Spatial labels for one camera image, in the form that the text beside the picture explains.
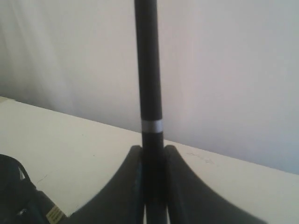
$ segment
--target white tabletop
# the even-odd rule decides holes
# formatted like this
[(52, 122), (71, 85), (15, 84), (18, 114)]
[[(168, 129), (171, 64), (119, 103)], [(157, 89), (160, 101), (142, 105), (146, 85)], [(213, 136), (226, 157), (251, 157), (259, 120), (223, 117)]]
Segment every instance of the white tabletop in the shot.
[[(0, 98), (0, 153), (18, 159), (66, 215), (98, 193), (140, 143), (139, 133)], [(271, 224), (299, 223), (299, 175), (165, 144), (238, 207)]]

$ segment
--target black pole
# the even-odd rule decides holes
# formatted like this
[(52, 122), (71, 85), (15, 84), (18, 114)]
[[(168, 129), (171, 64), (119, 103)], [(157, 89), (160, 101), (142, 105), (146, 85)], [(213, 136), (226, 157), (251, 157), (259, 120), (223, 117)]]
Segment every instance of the black pole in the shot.
[(144, 198), (148, 224), (165, 224), (165, 162), (157, 29), (157, 0), (135, 0)]

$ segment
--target white backdrop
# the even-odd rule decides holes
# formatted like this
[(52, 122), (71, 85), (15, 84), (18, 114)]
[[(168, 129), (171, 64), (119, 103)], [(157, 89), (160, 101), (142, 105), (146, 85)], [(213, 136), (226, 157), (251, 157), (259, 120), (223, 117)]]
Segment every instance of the white backdrop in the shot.
[[(165, 138), (299, 174), (298, 8), (158, 0)], [(140, 131), (137, 83), (133, 0), (0, 1), (0, 95)]]

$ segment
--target black object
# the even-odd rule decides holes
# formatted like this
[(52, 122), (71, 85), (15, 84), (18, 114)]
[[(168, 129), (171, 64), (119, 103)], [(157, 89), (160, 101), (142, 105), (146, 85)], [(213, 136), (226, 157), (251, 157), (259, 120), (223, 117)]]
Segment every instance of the black object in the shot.
[[(164, 148), (156, 0), (135, 0), (135, 17), (143, 148), (133, 146), (110, 182), (59, 222), (141, 224), (145, 206), (148, 224), (166, 224), (167, 206), (172, 224), (264, 224), (213, 192), (174, 146)], [(56, 224), (48, 219), (49, 209), (57, 210), (56, 206), (35, 189), (22, 165), (16, 160), (14, 163), (26, 178), (19, 180), (16, 166), (2, 178), (0, 223)], [(17, 220), (25, 207), (27, 219)]]

